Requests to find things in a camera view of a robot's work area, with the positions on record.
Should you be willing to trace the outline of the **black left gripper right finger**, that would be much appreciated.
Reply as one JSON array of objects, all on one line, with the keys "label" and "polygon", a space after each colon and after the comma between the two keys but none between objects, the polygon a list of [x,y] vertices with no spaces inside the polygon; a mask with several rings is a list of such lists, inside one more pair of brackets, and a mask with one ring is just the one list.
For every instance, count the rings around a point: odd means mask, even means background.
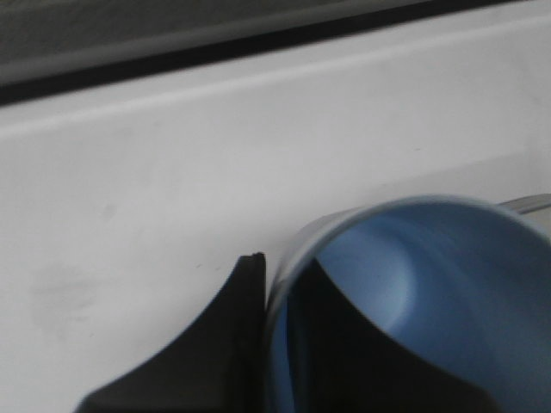
[{"label": "black left gripper right finger", "polygon": [[288,295],[288,357],[299,412],[484,412],[486,394],[370,323],[317,261]]}]

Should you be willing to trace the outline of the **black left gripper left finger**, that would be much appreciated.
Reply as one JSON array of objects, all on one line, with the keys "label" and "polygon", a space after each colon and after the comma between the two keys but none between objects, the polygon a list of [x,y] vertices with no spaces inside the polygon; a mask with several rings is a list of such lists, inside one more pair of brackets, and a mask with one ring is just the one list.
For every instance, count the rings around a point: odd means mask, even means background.
[{"label": "black left gripper left finger", "polygon": [[241,256],[198,318],[79,412],[258,412],[265,256]]}]

